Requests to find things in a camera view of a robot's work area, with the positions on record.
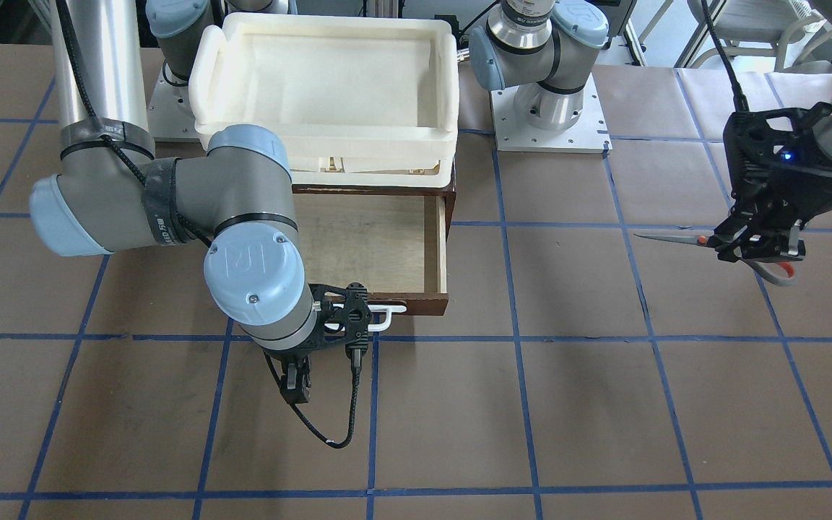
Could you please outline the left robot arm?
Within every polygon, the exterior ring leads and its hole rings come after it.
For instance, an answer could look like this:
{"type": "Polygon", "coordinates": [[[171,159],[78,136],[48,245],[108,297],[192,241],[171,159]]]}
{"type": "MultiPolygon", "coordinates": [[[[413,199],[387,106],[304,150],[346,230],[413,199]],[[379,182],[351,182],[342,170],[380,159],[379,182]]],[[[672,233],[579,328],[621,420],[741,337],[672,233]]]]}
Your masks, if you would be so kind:
{"type": "MultiPolygon", "coordinates": [[[[749,30],[716,34],[737,2],[700,2],[699,27],[679,64],[700,66],[706,37],[725,66],[734,112],[723,130],[731,196],[729,216],[707,238],[681,243],[710,248],[725,262],[788,269],[805,257],[800,231],[815,216],[832,211],[832,101],[811,108],[752,111],[729,62],[734,43],[750,42],[749,30]]],[[[587,1],[498,1],[483,11],[485,23],[469,34],[467,56],[479,85],[503,93],[515,87],[519,118],[545,131],[565,131],[576,121],[595,56],[610,39],[602,3],[587,1]]],[[[809,17],[789,24],[771,44],[777,65],[793,33],[816,20],[832,26],[832,1],[816,1],[809,17]]]]}

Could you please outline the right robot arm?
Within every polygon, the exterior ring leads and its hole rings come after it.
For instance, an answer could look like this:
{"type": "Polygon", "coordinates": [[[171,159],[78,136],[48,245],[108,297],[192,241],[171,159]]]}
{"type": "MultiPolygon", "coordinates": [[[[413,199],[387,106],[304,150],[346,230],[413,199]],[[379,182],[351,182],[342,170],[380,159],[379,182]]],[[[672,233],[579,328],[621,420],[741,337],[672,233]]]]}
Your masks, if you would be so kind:
{"type": "Polygon", "coordinates": [[[311,353],[342,345],[359,385],[372,313],[365,287],[307,283],[287,152],[237,124],[204,157],[158,158],[147,127],[137,11],[129,1],[53,1],[61,102],[59,174],[30,194],[34,230],[59,256],[205,244],[217,306],[264,350],[288,404],[309,399],[311,353]]]}

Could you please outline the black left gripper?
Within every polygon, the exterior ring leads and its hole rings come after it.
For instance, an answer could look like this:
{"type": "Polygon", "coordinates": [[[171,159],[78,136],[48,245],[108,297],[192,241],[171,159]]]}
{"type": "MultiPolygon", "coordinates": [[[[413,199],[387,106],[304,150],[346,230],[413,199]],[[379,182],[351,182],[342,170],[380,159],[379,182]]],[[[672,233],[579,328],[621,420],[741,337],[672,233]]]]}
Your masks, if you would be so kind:
{"type": "Polygon", "coordinates": [[[815,127],[832,122],[832,105],[735,111],[723,138],[735,203],[716,227],[727,262],[799,262],[800,230],[832,210],[832,157],[815,127]]]}

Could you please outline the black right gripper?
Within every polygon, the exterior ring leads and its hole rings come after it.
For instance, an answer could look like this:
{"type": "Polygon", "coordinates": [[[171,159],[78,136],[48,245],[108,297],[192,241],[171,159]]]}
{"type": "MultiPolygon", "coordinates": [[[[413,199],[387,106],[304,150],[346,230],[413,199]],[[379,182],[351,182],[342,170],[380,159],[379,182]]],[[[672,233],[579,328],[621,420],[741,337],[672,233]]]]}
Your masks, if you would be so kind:
{"type": "MultiPolygon", "coordinates": [[[[301,345],[309,339],[320,319],[320,303],[295,306],[283,319],[268,325],[247,325],[246,333],[252,340],[275,358],[294,355],[300,352],[301,345]]],[[[349,343],[344,346],[350,362],[353,376],[360,376],[363,358],[369,349],[369,343],[349,343]]],[[[280,361],[282,374],[279,377],[279,392],[287,404],[307,404],[311,391],[311,359],[295,357],[280,361]]]]}

